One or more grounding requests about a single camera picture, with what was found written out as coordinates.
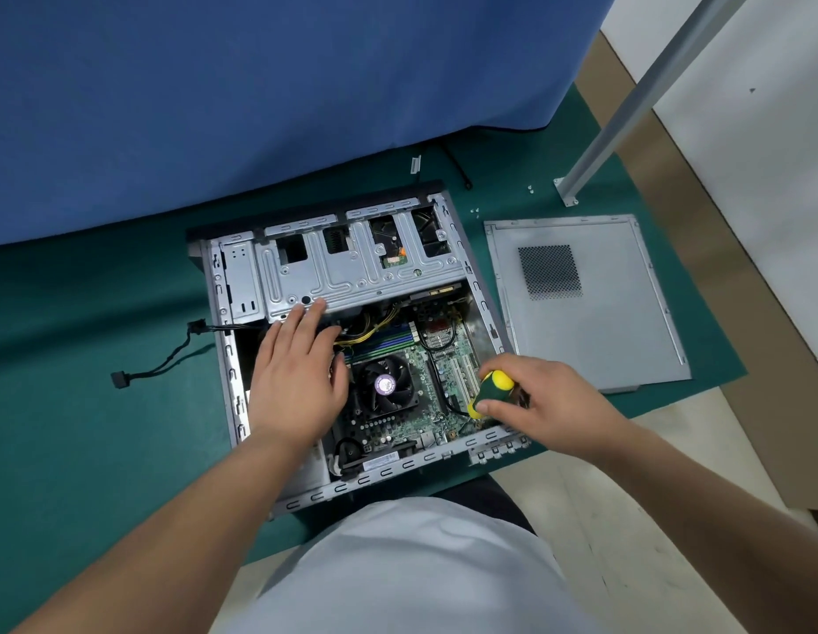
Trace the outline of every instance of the green tabletop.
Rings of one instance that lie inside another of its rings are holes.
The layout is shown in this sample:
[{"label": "green tabletop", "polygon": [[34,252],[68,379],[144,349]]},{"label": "green tabletop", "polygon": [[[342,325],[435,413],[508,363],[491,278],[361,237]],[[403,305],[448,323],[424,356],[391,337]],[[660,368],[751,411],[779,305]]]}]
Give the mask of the green tabletop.
[{"label": "green tabletop", "polygon": [[[635,416],[744,372],[617,158],[580,193],[578,207],[562,206],[552,179],[570,169],[597,131],[571,89],[541,132],[477,129],[448,138],[473,180],[471,191],[435,146],[424,153],[422,174],[447,183],[487,277],[485,220],[637,215],[693,379],[612,397]],[[0,631],[230,449],[208,337],[199,337],[192,354],[160,378],[121,391],[110,382],[112,371],[152,368],[182,342],[187,320],[209,318],[203,276],[187,258],[184,231],[407,184],[417,152],[394,149],[186,210],[0,247]],[[494,291],[494,281],[488,283]],[[538,450],[484,468],[469,468],[461,455],[282,516],[263,526],[250,560],[303,543],[361,503],[431,494]]]}]

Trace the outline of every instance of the person's left arm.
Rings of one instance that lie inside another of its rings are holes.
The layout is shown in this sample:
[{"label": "person's left arm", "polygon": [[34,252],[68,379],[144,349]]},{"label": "person's left arm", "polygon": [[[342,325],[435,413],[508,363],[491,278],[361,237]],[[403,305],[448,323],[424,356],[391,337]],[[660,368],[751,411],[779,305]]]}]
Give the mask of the person's left arm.
[{"label": "person's left arm", "polygon": [[316,336],[326,308],[292,309],[259,348],[251,436],[119,541],[15,630],[205,632],[289,476],[347,398],[340,328]]}]

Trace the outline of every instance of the gray metal post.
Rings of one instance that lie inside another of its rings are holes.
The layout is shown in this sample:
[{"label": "gray metal post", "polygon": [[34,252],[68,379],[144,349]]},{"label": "gray metal post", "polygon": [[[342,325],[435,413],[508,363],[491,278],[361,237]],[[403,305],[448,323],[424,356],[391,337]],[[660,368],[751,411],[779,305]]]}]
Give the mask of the gray metal post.
[{"label": "gray metal post", "polygon": [[652,63],[638,85],[616,110],[565,177],[555,180],[564,205],[578,204],[576,193],[591,180],[621,140],[672,86],[697,55],[746,0],[702,0],[687,22]]}]

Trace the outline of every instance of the tile floor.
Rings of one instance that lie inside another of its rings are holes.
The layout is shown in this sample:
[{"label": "tile floor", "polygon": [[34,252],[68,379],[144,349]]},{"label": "tile floor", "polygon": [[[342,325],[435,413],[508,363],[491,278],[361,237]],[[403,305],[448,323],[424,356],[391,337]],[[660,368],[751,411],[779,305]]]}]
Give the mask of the tile floor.
[{"label": "tile floor", "polygon": [[[719,389],[641,416],[675,447],[763,501],[785,509]],[[646,513],[601,472],[545,453],[493,474],[550,543],[582,607],[609,631],[743,632]],[[807,512],[795,517],[816,528]],[[242,567],[212,632],[258,595],[288,550]]]}]

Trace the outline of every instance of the person's right arm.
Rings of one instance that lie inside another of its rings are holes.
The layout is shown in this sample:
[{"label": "person's right arm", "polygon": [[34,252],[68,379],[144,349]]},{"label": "person's right arm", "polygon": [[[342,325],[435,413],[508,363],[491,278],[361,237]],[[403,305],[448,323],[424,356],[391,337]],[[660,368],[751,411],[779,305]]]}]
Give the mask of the person's right arm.
[{"label": "person's right arm", "polygon": [[658,523],[751,634],[818,632],[818,535],[629,422],[571,367],[513,354],[482,366],[509,374],[530,408],[477,410],[602,469]]}]

